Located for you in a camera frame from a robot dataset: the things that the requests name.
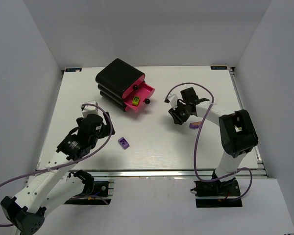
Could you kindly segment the purple curved lego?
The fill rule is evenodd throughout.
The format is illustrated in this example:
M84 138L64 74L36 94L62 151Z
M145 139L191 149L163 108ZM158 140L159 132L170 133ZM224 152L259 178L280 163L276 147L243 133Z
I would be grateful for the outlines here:
M130 144L124 137L121 137L120 139L118 139L118 143L121 145L123 149L127 149L130 147Z

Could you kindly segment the pink drawer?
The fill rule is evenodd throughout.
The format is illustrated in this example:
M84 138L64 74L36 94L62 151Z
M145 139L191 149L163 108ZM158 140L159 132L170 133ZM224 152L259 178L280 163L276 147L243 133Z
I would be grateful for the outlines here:
M124 93L122 94L122 99L125 99L127 96L129 96L134 91L133 89L134 85L139 86L142 82L144 82L144 79L145 79L145 75L143 74L124 91Z
M145 104L145 102L144 102L145 99L150 100L150 98L153 95L154 91L155 91L155 89L153 87L151 87L150 85L148 85L145 82L142 82L139 85L138 90L134 90L129 96L127 96L124 99L124 104L126 105L125 111L129 111L129 110L132 109L135 112L137 112ZM132 105L132 99L133 99L134 96L139 96L140 97L140 102L139 102L139 105L137 107Z

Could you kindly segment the lime lego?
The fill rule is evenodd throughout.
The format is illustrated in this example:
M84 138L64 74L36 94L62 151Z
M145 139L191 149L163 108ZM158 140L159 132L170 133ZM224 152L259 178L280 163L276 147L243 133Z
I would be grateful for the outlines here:
M132 99L132 105L137 107L139 105L139 102L140 102L140 97L134 96Z

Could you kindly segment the pink top drawer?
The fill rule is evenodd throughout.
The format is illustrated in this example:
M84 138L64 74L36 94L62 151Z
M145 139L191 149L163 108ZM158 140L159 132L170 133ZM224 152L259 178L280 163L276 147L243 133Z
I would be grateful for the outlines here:
M143 74L124 91L124 93L122 94L122 99L125 99L127 96L129 96L134 91L133 89L134 85L139 86L142 82L144 82L144 79L145 79L145 75Z

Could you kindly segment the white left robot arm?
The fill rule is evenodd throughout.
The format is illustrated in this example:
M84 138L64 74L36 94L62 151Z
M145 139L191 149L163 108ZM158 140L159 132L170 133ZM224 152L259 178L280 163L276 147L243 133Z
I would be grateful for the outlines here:
M94 178L84 170L70 175L62 186L57 183L77 161L84 159L97 141L115 133L109 113L101 117L95 113L79 117L72 129L56 148L45 172L37 173L29 184L13 197L6 196L0 205L6 218L23 235L35 234L46 216L70 198L90 195L95 188Z

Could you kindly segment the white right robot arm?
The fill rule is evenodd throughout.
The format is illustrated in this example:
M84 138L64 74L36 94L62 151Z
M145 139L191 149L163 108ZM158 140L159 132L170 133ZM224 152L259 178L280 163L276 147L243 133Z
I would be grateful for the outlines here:
M168 93L165 102L171 105L169 114L175 124L182 125L190 116L201 118L198 133L195 140L193 164L196 165L197 145L206 120L217 125L220 130L220 141L223 147L223 155L218 167L213 171L210 180L204 180L199 175L196 177L204 183L218 182L220 184L232 182L236 174L248 168L241 168L240 164L244 157L258 145L258 137L247 110L228 110L215 103L212 96L210 99L199 98L190 87L182 90L182 97Z

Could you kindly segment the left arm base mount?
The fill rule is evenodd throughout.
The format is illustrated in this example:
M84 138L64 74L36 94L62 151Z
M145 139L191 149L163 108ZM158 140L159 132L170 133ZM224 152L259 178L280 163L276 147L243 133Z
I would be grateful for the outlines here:
M73 196L64 205L104 205L108 206L114 193L114 181L95 180L91 188L87 191Z

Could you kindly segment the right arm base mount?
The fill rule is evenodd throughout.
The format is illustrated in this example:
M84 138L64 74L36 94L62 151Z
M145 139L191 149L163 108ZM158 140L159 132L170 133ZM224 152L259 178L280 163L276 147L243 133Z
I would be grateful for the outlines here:
M190 189L196 197L197 208L241 208L242 200L238 181L226 182L195 181L195 187Z

